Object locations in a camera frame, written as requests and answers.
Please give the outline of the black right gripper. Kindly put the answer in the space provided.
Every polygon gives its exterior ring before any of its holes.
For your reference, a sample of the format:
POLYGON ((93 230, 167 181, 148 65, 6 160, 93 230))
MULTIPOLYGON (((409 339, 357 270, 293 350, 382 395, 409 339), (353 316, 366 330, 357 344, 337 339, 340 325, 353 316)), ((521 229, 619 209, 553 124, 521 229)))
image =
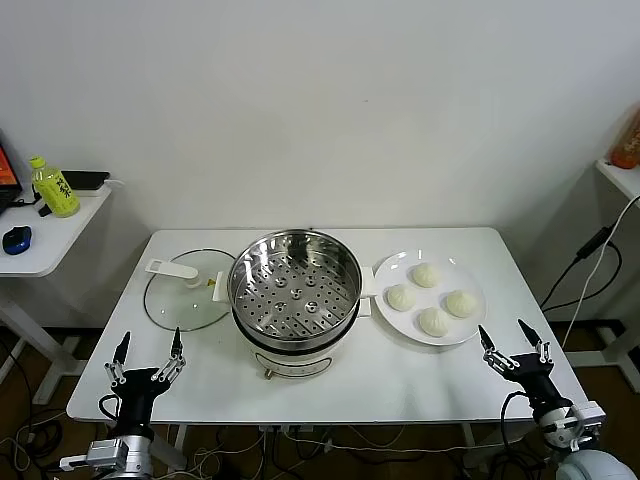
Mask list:
POLYGON ((508 371, 507 379, 523 388, 534 411, 570 407, 571 401, 560 394, 550 378, 553 370, 550 343, 544 342, 537 331, 522 319, 518 320, 518 324, 537 354, 527 353, 509 358, 495 347, 487 331, 479 325, 478 331, 484 350, 483 360, 498 373, 508 371))

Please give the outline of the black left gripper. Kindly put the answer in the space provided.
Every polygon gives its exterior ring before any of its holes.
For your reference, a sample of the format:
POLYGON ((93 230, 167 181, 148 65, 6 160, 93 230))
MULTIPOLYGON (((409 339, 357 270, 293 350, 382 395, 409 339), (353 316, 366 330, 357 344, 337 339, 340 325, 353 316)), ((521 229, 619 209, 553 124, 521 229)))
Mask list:
POLYGON ((160 383, 173 383, 186 366, 179 327, 174 331, 169 359, 159 370, 149 367, 125 371, 130 339, 131 332, 127 331, 116 347, 113 359, 104 364, 112 391, 121 400, 113 429, 115 436, 141 434, 144 429, 148 430, 153 403, 161 394, 160 383))

